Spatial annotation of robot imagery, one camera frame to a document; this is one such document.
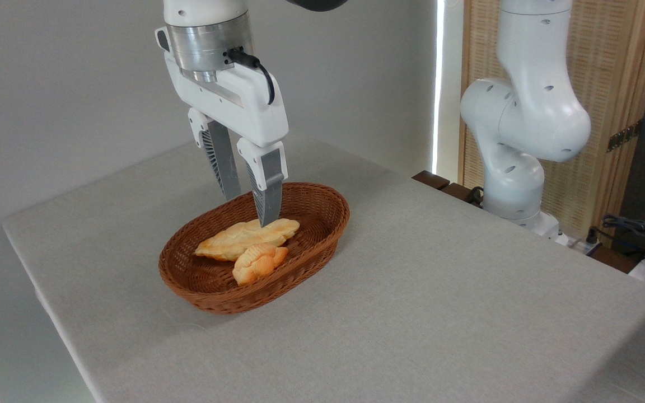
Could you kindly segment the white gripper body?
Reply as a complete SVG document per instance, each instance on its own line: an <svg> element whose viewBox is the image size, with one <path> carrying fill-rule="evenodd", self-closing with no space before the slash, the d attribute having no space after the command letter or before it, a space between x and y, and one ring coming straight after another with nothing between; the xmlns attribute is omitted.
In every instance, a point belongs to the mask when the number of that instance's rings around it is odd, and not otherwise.
<svg viewBox="0 0 645 403"><path fill-rule="evenodd" d="M198 82L191 72L177 66L166 27L156 30L156 40L182 102L259 147L269 146L287 135L288 119L275 77L271 78L275 99L269 104L268 81L262 71L232 63L216 72L217 81Z"/></svg>

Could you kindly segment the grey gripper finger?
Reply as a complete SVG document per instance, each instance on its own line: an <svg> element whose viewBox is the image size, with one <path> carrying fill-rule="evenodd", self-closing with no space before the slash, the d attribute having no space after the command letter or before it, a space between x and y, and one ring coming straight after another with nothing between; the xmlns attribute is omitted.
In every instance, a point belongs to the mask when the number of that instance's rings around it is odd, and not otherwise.
<svg viewBox="0 0 645 403"><path fill-rule="evenodd" d="M259 147L241 138L236 148L246 161L259 224L265 227L279 219L280 215L282 184L288 179L284 145L278 141L267 147Z"/></svg>
<svg viewBox="0 0 645 403"><path fill-rule="evenodd" d="M195 108L188 112L195 144L205 152L226 200L241 195L240 179L236 171L228 128Z"/></svg>

